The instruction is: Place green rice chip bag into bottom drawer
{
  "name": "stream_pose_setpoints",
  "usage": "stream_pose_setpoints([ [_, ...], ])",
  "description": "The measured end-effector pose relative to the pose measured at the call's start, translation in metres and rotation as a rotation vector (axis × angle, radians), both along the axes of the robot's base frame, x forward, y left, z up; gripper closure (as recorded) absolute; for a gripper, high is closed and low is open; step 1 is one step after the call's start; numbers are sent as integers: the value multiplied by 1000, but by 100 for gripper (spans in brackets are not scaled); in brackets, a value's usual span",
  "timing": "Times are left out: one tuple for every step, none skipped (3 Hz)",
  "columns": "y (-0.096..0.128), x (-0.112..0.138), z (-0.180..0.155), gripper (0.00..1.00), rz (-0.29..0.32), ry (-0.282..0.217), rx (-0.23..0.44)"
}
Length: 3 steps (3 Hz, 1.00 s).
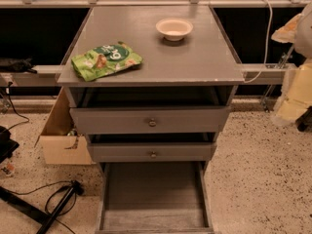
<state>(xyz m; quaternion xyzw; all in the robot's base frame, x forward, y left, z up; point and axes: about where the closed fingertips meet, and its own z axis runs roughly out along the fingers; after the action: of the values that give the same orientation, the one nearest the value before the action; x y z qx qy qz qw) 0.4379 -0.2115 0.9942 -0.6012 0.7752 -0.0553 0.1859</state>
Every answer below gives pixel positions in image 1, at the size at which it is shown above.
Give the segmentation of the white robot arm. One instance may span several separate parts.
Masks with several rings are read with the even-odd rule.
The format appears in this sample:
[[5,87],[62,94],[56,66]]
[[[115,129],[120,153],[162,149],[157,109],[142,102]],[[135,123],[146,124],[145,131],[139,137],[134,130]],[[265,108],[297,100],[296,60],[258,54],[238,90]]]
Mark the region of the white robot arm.
[[312,106],[312,4],[277,29],[271,39],[294,44],[294,50],[306,58],[304,64],[286,72],[282,94],[271,114],[274,124],[285,126],[294,123]]

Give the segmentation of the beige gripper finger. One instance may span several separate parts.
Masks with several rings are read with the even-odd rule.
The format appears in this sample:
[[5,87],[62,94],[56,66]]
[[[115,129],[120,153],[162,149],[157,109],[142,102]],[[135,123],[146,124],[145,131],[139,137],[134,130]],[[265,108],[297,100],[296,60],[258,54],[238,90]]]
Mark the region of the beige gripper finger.
[[271,36],[271,39],[280,43],[293,43],[301,14],[297,14],[290,19],[284,26],[277,29]]
[[286,71],[282,94],[278,97],[272,122],[277,126],[287,126],[301,117],[312,106],[312,63],[304,63],[299,68]]

